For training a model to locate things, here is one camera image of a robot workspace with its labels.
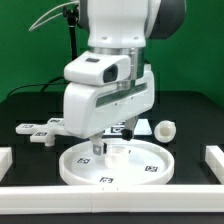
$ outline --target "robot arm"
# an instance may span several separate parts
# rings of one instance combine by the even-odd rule
[[[96,154],[103,151],[101,137],[106,128],[127,120],[125,129],[131,134],[124,132],[123,137],[130,140],[137,116],[153,106],[154,78],[151,66],[144,65],[146,38],[172,35],[183,22],[184,3],[80,1],[80,24],[90,32],[89,51],[65,67],[65,78],[71,83],[64,96],[64,119],[69,133],[90,138]],[[159,19],[170,13],[176,19],[163,30]]]

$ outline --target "green wall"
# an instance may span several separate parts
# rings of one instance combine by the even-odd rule
[[[146,59],[152,64],[156,87],[199,91],[224,107],[224,1],[186,1],[181,29],[169,40],[147,41]],[[1,0],[0,101],[17,86],[47,82],[63,74],[70,61],[66,21],[58,18],[32,33],[28,28],[48,9],[64,2]],[[86,49],[85,31],[79,31],[77,39],[81,53]]]

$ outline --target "black table surface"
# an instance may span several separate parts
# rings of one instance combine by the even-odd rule
[[[69,147],[86,141],[57,136],[56,144],[30,143],[18,135],[21,123],[45,124],[63,117],[63,93],[18,93],[0,104],[0,147],[11,147],[13,165],[0,186],[65,185],[58,160]],[[206,145],[224,149],[224,109],[197,92],[156,92],[152,110],[142,114],[152,130],[163,120],[174,121],[175,139],[159,143],[154,136],[136,139],[159,144],[175,158],[175,174],[168,184],[220,184],[204,161]],[[0,216],[1,223],[224,223],[223,213],[102,213]]]

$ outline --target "white circular plate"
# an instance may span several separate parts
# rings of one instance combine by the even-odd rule
[[[129,151],[129,163],[121,169],[105,165],[105,155],[93,154],[92,143],[84,142],[66,150],[60,157],[62,179],[69,185],[84,184],[166,184],[174,173],[174,158],[164,148],[139,140],[103,139],[108,146]]]

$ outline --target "black pole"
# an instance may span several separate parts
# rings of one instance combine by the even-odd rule
[[[63,15],[67,19],[69,27],[72,60],[75,60],[78,56],[76,45],[76,32],[75,32],[75,25],[77,24],[77,18],[78,18],[78,10],[76,9],[76,7],[74,8],[74,10],[67,10],[66,7],[63,7]]]

